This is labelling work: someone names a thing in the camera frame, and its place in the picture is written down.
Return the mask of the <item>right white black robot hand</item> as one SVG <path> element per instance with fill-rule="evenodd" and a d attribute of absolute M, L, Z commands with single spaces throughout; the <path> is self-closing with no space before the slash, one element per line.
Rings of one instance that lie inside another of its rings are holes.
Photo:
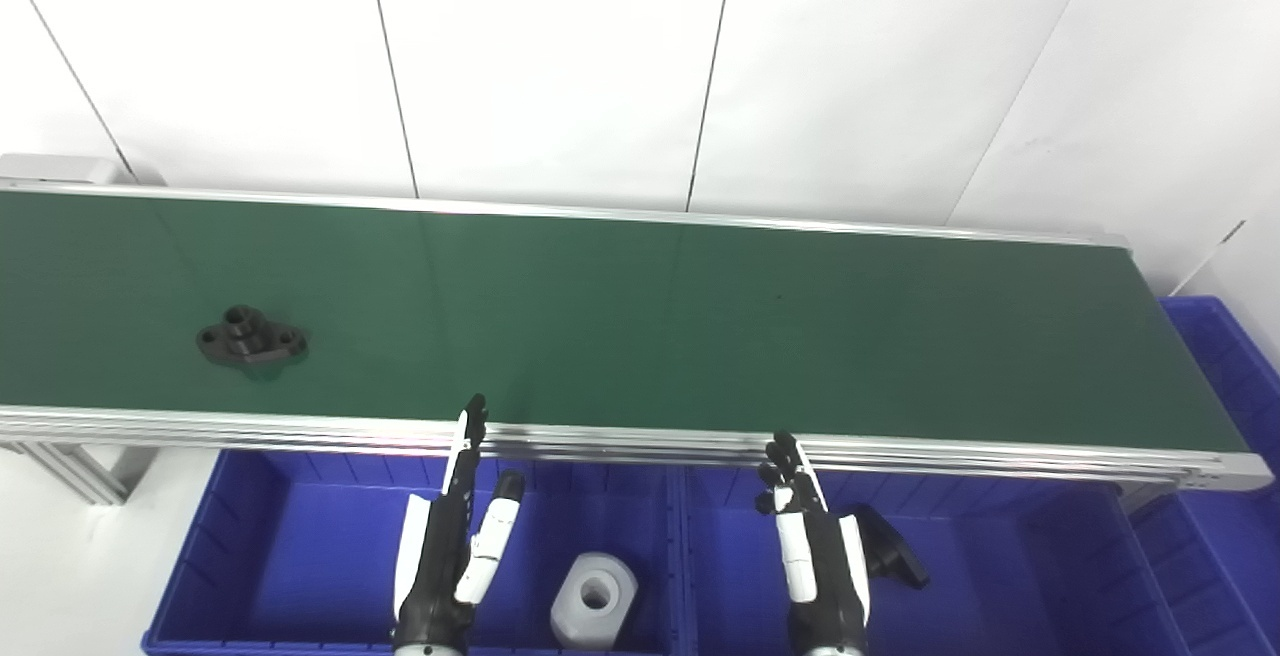
<path fill-rule="evenodd" d="M 855 584 L 844 521 L 827 509 L 794 434 L 773 433 L 756 474 L 765 486 L 756 510 L 774 519 L 780 539 L 792 653 L 868 653 L 867 606 Z"/>

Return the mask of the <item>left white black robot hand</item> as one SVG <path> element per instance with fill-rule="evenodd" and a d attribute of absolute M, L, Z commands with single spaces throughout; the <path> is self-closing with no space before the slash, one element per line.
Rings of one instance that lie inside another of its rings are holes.
<path fill-rule="evenodd" d="M 503 470 L 472 530 L 477 468 L 486 436 L 486 400 L 472 396 L 458 416 L 439 493 L 411 495 L 396 560 L 396 655 L 465 655 L 467 633 L 489 591 L 525 493 L 525 475 Z"/>

